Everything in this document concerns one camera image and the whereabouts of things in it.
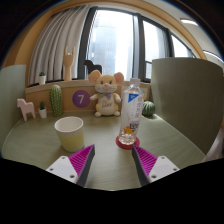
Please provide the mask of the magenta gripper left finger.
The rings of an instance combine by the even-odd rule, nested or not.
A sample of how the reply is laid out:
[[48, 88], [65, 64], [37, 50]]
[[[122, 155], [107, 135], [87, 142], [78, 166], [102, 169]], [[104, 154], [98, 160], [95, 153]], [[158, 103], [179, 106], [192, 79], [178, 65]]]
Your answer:
[[94, 156], [95, 145], [90, 145], [69, 157], [59, 157], [47, 168], [47, 171], [84, 187]]

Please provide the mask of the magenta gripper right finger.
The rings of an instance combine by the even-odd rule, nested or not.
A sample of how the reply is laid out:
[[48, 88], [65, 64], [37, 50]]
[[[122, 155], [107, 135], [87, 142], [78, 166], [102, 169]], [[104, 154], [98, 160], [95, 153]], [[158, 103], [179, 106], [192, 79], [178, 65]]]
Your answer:
[[179, 170], [166, 156], [157, 157], [137, 145], [132, 146], [132, 156], [135, 161], [139, 182], [142, 186]]

